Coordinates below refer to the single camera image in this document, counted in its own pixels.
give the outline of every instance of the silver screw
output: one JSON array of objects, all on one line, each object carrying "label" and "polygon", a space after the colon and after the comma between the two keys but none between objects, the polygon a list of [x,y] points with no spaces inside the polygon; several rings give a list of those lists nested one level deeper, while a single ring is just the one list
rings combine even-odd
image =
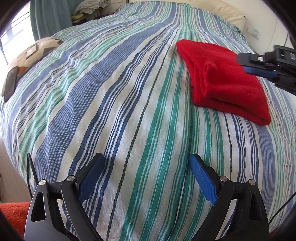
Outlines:
[{"label": "silver screw", "polygon": [[249,180],[249,184],[251,184],[251,185],[255,185],[256,182],[255,182],[253,179],[250,179],[250,180]]},{"label": "silver screw", "polygon": [[68,182],[72,182],[75,179],[75,176],[69,176],[67,177]]},{"label": "silver screw", "polygon": [[221,176],[221,177],[220,177],[220,180],[221,180],[222,182],[227,182],[228,178],[225,177],[225,176]]},{"label": "silver screw", "polygon": [[39,182],[39,185],[42,186],[42,185],[44,185],[45,183],[46,183],[46,180],[43,179],[43,180],[41,180],[41,181]]}]

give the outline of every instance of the black cable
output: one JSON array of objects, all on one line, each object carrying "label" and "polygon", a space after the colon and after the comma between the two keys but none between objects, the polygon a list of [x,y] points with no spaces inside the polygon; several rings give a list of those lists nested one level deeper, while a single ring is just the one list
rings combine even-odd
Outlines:
[{"label": "black cable", "polygon": [[287,33],[287,37],[286,37],[286,41],[285,41],[284,46],[286,46],[286,43],[287,43],[287,40],[288,40],[288,36],[289,36],[289,33]]},{"label": "black cable", "polygon": [[33,173],[33,176],[34,176],[35,184],[38,185],[39,181],[38,181],[38,177],[37,177],[36,170],[35,170],[35,167],[34,167],[34,163],[33,163],[31,154],[28,153],[27,154],[27,185],[28,185],[28,188],[29,188],[30,196],[31,196],[31,198],[33,198],[31,188],[30,188],[30,182],[29,182],[30,167],[31,167],[31,170],[32,170],[32,173]]},{"label": "black cable", "polygon": [[295,195],[296,195],[296,192],[294,192],[293,195],[288,199],[288,201],[286,201],[285,204],[272,216],[268,224],[272,222],[272,220],[276,217],[276,215],[278,215],[279,212],[283,210],[283,208],[293,199]]}]

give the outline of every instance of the red fabric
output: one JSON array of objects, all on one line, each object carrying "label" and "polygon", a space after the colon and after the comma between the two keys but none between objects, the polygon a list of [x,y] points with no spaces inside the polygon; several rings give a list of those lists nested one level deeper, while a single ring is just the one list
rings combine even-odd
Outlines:
[{"label": "red fabric", "polygon": [[193,104],[240,115],[261,126],[270,123],[258,78],[244,72],[234,52],[185,39],[176,46],[190,73]]},{"label": "red fabric", "polygon": [[22,238],[24,238],[25,235],[29,206],[30,202],[0,204],[0,209],[3,214]]}]

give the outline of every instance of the striped bedspread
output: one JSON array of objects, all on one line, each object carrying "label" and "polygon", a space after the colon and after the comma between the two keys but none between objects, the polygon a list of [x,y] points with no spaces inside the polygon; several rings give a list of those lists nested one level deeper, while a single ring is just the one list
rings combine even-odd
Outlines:
[{"label": "striped bedspread", "polygon": [[83,206],[105,240],[190,240],[211,207],[188,167],[193,153],[233,181],[254,179],[268,218],[296,190],[296,113],[284,91],[260,79],[269,126],[192,105],[176,42],[252,52],[237,27],[187,4],[150,1],[55,37],[64,43],[1,105],[5,145],[22,177],[30,152],[38,179],[49,182],[103,153],[104,172]]}]

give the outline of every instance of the folded red sweater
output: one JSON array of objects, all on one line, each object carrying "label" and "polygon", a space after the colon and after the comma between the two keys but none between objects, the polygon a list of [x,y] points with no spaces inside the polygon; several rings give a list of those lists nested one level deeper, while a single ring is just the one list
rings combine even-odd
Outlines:
[{"label": "folded red sweater", "polygon": [[270,123],[258,78],[244,72],[234,52],[185,39],[176,45],[190,73],[193,104],[233,113],[261,126]]}]

